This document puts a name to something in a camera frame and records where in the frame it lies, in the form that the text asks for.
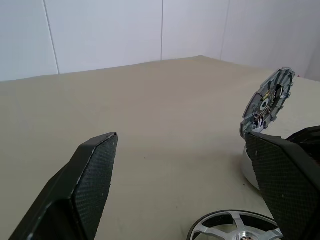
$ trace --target silver wheel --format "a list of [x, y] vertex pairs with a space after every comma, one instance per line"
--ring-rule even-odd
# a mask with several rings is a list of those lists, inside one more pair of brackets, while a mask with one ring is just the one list
[[227, 210], [200, 218], [190, 229], [187, 240], [278, 240], [283, 235], [277, 223], [254, 212]]

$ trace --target table surface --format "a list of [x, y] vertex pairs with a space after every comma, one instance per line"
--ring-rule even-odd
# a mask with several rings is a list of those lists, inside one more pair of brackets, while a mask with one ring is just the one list
[[[240, 170], [243, 112], [274, 71], [198, 56], [0, 83], [0, 239], [78, 145], [117, 132], [96, 240], [184, 240], [219, 210], [271, 216]], [[265, 134], [320, 125], [320, 82], [296, 77]]]

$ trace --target tile grout line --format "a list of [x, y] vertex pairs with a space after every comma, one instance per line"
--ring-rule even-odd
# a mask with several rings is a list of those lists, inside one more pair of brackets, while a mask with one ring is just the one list
[[226, 37], [226, 31], [227, 31], [227, 23], [228, 23], [230, 2], [231, 2], [231, 0], [229, 0], [229, 2], [228, 2], [228, 9], [227, 9], [227, 11], [226, 11], [226, 18], [225, 18], [225, 24], [224, 24], [224, 30], [223, 30], [223, 37], [222, 37], [222, 44], [221, 44], [221, 52], [220, 52], [220, 60], [222, 59], [222, 52], [223, 52], [224, 45], [225, 45], [225, 37]]
[[60, 74], [60, 69], [59, 69], [59, 64], [58, 64], [58, 59], [57, 59], [56, 48], [55, 48], [55, 44], [54, 44], [54, 38], [53, 38], [53, 36], [52, 36], [52, 31], [51, 31], [51, 26], [50, 26], [48, 11], [47, 11], [46, 0], [43, 0], [43, 5], [44, 5], [44, 11], [45, 11], [45, 16], [46, 16], [46, 21], [47, 21], [48, 27], [49, 27], [50, 38], [51, 38], [51, 43], [52, 43], [52, 47], [53, 47], [53, 54], [54, 54], [54, 58], [55, 58], [55, 64], [56, 64], [56, 68], [57, 68], [57, 70], [58, 70], [58, 74]]
[[161, 54], [160, 60], [162, 61], [162, 45], [164, 41], [164, 0], [162, 0], [162, 18], [161, 18]]

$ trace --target mechanical part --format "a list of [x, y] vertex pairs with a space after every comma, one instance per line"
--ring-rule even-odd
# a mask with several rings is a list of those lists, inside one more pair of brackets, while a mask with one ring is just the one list
[[223, 240], [276, 240], [283, 237], [277, 223], [250, 211], [216, 211], [200, 218], [190, 229], [187, 240], [207, 235]]
[[296, 73], [289, 67], [276, 71], [253, 95], [243, 114], [240, 125], [240, 135], [245, 138], [246, 133], [260, 133], [277, 118], [286, 99], [291, 95], [293, 78]]

